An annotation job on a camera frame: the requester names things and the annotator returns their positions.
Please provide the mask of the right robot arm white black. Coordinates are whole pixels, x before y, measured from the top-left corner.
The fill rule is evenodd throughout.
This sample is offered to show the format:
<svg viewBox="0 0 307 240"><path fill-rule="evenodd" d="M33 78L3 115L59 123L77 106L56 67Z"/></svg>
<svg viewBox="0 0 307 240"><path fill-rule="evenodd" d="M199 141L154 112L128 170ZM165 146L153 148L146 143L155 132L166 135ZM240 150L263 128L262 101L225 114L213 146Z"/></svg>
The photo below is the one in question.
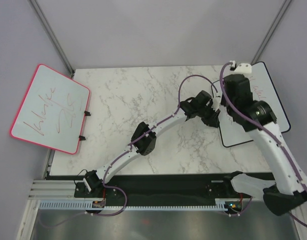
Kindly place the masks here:
<svg viewBox="0 0 307 240"><path fill-rule="evenodd" d="M307 202L307 175L288 148L269 104L253 98L250 81L243 74L224 77L220 87L221 105L256 143L274 177L263 180L236 171L222 184L223 193L227 197L243 193L261 199L276 216Z"/></svg>

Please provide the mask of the black framed whiteboard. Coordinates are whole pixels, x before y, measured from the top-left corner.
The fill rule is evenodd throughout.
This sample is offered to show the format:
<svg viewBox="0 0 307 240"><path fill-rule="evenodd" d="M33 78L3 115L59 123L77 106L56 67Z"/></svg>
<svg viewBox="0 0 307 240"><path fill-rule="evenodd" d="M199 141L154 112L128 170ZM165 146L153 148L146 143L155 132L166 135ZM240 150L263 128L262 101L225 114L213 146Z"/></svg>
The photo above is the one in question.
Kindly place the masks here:
<svg viewBox="0 0 307 240"><path fill-rule="evenodd" d="M265 101L270 105L277 117L277 123L282 133L287 133L291 129L288 116L281 103L280 97L276 91L274 82L268 72L264 62L257 62L252 65L252 74L250 79L250 90L253 99ZM233 118L227 113L224 106L220 106L219 131L222 145L226 148L251 142L252 139L243 130L243 127L233 121Z"/></svg>

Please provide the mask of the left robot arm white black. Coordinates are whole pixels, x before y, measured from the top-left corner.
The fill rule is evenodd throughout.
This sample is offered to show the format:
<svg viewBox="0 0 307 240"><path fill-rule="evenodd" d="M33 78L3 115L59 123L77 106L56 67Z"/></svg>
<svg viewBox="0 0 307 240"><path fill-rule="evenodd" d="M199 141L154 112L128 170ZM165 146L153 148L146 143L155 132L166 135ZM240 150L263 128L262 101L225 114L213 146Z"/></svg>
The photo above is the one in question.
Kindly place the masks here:
<svg viewBox="0 0 307 240"><path fill-rule="evenodd" d="M177 125L199 117L206 126L218 128L220 101L219 95L212 97L202 90L197 96L180 101L175 112L163 119L150 124L139 123L131 142L119 156L96 170L86 172L83 178L85 191L92 197L100 196L103 187L117 172L131 161L149 155L155 149L158 137Z"/></svg>

